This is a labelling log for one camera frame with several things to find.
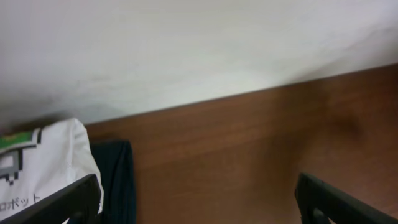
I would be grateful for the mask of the white t-shirt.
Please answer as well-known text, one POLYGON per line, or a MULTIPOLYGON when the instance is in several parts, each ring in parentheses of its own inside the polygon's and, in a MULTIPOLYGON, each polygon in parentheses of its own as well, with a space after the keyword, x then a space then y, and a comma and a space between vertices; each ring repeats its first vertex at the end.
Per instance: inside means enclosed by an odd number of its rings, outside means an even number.
POLYGON ((77 119, 1 137, 1 219, 80 178, 100 175, 84 125, 77 119))

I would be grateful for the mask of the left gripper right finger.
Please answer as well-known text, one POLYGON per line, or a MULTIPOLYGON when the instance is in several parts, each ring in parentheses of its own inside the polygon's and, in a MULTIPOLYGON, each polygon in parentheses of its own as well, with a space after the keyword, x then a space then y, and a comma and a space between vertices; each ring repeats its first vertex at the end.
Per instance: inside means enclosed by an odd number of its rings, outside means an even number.
POLYGON ((295 199, 303 224, 397 224, 397 219, 313 175, 301 173, 295 199))

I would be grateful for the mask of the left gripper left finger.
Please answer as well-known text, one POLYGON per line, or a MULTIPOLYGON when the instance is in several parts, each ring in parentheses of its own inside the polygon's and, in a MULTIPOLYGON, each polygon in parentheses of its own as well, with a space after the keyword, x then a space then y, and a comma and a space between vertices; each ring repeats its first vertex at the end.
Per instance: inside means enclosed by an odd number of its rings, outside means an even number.
POLYGON ((94 174, 86 175, 21 212, 5 224, 97 223, 101 191, 94 174))

